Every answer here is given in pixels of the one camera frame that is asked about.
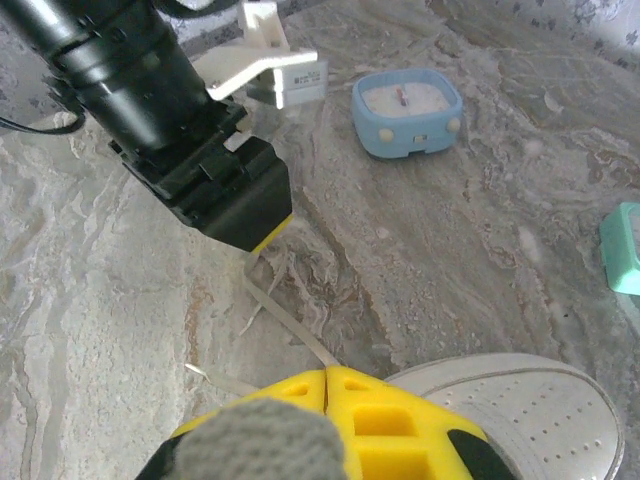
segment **black cylindrical motor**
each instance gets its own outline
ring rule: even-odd
[[[150,0],[2,0],[0,16],[126,152],[172,145],[212,102]]]
[[[246,110],[210,98],[154,6],[186,18],[233,2],[193,11],[175,0],[0,0],[0,16],[45,59],[60,103],[93,115],[180,221],[253,251],[291,215],[287,167],[256,137],[226,149]]]

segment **yellow 3d-printed part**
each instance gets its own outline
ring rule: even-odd
[[[447,434],[461,430],[487,440],[480,427],[469,420],[346,367],[296,375],[229,407],[265,397],[331,419],[344,442],[350,480],[472,480]],[[216,414],[214,411],[183,425],[172,438]]]

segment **white 3d-printed bracket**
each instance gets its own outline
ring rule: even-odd
[[[213,48],[196,64],[211,98],[223,100],[244,86],[250,97],[278,108],[325,96],[326,62],[315,50],[290,48],[276,2],[241,1],[238,23],[242,43]]]

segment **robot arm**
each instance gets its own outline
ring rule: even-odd
[[[0,16],[46,61],[52,96],[80,118],[91,114],[125,167],[185,225],[255,251],[291,216],[289,175],[259,138],[225,148],[247,116],[231,95],[246,88],[277,108],[320,99],[327,64],[289,47],[275,2],[242,2],[244,42],[214,48],[196,71],[158,10],[195,17],[221,8],[2,0]]]

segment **marble floor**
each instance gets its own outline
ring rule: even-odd
[[[329,0],[286,20],[330,61],[326,101],[248,102],[289,164],[296,220],[255,272],[346,365],[384,378],[471,353],[574,365],[627,425],[640,476],[640,301],[611,292],[597,227],[640,201],[640,79],[503,21],[483,2]],[[402,162],[357,142],[362,75],[439,69],[466,125]],[[90,123],[0,138],[0,479],[132,478],[181,422],[231,398],[194,363],[257,386],[318,366],[255,306],[244,255],[182,227]]]

